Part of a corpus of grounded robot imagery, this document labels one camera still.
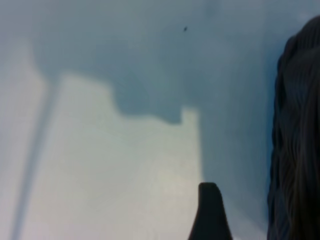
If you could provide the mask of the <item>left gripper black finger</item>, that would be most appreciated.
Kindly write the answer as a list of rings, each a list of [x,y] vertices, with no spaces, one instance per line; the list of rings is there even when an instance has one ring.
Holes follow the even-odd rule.
[[[198,208],[189,235],[190,240],[231,240],[221,191],[215,183],[198,186]]]

